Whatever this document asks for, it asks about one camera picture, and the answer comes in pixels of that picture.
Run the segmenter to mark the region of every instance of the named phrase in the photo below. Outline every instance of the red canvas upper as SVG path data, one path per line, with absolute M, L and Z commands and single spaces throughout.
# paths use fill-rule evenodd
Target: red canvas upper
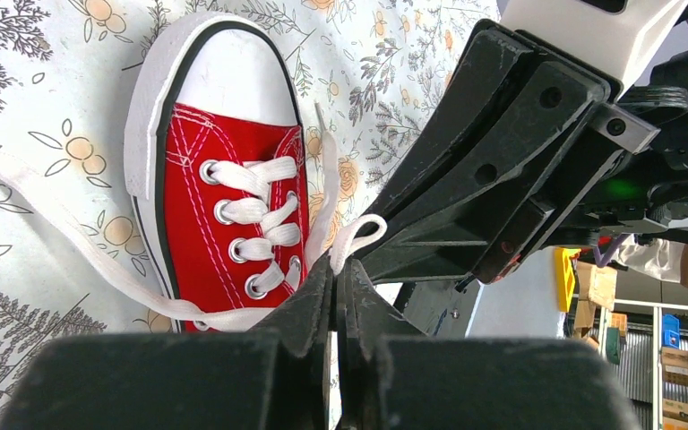
M 246 279 L 263 273 L 270 262 L 233 262 L 228 256 L 228 245 L 238 237 L 261 237 L 262 231 L 258 224 L 221 224 L 215 219 L 214 206 L 223 199 L 255 196 L 224 185 L 208 185 L 199 174 L 199 167 L 208 159 L 244 164 L 282 156 L 297 161 L 298 173 L 272 185 L 269 206 L 275 211 L 286 202 L 289 191 L 297 194 L 300 204 L 284 223 L 297 224 L 302 241 L 294 246 L 275 246 L 275 259 L 288 273 L 289 260 L 299 257 L 304 279 L 309 218 L 301 127 L 257 124 L 176 104 L 168 130 L 164 216 L 178 298 L 209 313 L 241 307 L 276 307 L 293 293 L 286 282 L 260 300 L 245 293 Z M 188 331 L 196 330 L 192 322 L 186 322 L 185 327 Z

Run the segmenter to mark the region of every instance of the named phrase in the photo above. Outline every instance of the green light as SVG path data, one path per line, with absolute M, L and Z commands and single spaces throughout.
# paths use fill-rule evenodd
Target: green light
M 632 199 L 644 194 L 642 188 L 623 179 L 608 179 L 606 189 L 611 197 L 620 199 Z

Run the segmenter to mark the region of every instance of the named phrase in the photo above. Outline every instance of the bolt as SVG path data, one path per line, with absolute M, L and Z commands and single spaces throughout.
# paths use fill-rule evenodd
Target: bolt
M 626 131 L 626 123 L 623 119 L 613 118 L 607 122 L 606 129 L 611 136 L 620 136 Z

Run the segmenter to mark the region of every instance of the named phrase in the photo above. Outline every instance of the black plastic bracket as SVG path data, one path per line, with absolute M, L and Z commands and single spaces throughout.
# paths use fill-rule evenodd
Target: black plastic bracket
M 605 361 L 570 340 L 438 340 L 405 321 L 358 261 L 321 258 L 246 333 L 53 342 L 1 429 L 327 430 L 329 330 L 339 334 L 337 428 L 638 429 Z
M 626 151 L 658 129 L 609 103 L 615 83 L 490 21 L 368 212 L 389 231 L 357 254 L 377 282 L 485 283 L 560 227 Z

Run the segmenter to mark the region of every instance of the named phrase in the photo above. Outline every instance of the floral tablecloth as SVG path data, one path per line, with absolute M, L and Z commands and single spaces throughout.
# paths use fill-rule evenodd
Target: floral tablecloth
M 44 172 L 46 193 L 157 291 L 125 192 L 123 128 L 152 41 L 203 10 L 257 22 L 283 53 L 305 120 L 313 217 L 323 200 L 313 106 L 324 106 L 341 154 L 332 234 L 397 167 L 475 21 L 497 15 L 494 0 L 0 0 L 0 151 Z M 0 184 L 0 413 L 30 359 L 58 336 L 167 330 Z

